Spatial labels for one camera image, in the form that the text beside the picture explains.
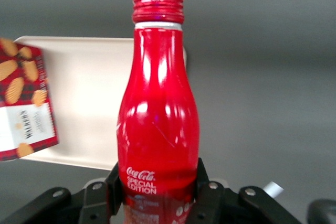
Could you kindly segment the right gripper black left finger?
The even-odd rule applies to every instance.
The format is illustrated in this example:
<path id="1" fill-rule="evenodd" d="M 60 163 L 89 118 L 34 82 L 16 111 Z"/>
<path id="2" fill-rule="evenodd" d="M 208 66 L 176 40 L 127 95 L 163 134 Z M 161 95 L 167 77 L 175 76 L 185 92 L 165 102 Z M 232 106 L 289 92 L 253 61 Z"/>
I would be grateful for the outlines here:
<path id="1" fill-rule="evenodd" d="M 119 164 L 102 181 L 72 194 L 51 188 L 22 206 L 1 223 L 110 223 L 122 204 Z"/>

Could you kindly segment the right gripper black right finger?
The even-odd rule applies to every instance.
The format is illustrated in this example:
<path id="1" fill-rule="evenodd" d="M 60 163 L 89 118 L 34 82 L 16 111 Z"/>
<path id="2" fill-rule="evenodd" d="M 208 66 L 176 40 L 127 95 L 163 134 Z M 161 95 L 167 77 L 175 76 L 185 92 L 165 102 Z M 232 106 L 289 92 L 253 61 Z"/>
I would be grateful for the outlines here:
<path id="1" fill-rule="evenodd" d="M 262 188 L 247 186 L 235 193 L 209 180 L 198 159 L 195 203 L 187 223 L 299 223 L 300 221 Z"/>

